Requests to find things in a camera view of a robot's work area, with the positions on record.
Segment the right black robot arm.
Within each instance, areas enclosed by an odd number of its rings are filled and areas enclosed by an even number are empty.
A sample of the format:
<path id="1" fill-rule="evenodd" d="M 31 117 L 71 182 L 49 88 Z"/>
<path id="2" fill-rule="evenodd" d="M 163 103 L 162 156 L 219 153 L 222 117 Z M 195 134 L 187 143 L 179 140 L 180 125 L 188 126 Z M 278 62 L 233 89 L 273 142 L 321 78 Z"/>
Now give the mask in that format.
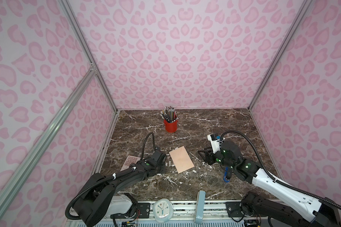
<path id="1" fill-rule="evenodd" d="M 209 135 L 209 148 L 198 151 L 209 165 L 218 163 L 225 167 L 225 180 L 236 176 L 253 184 L 282 202 L 273 202 L 249 192 L 240 202 L 239 212 L 244 216 L 261 215 L 292 227 L 340 227 L 341 206 L 328 198 L 322 198 L 282 181 L 261 163 L 244 158 L 238 145 L 232 141 Z"/>

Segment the pink envelope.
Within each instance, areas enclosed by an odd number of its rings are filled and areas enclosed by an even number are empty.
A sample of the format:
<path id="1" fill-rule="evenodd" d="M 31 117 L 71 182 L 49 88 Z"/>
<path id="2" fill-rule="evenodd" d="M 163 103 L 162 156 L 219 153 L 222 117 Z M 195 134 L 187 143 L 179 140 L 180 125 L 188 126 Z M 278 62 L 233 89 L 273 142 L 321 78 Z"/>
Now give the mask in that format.
<path id="1" fill-rule="evenodd" d="M 169 155 L 172 158 L 178 173 L 182 173 L 194 167 L 194 164 L 184 146 L 170 151 Z"/>

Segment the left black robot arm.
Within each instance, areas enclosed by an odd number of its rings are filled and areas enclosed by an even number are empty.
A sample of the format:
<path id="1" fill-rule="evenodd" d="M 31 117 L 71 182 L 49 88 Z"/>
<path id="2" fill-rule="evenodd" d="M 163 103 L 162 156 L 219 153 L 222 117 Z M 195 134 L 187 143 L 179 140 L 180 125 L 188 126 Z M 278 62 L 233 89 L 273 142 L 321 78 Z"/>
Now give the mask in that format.
<path id="1" fill-rule="evenodd" d="M 92 175 L 67 205 L 66 218 L 82 220 L 87 227 L 95 226 L 106 216 L 116 193 L 159 174 L 165 167 L 165 161 L 166 155 L 156 148 L 150 157 L 137 161 L 126 170 L 108 177 L 100 173 Z"/>

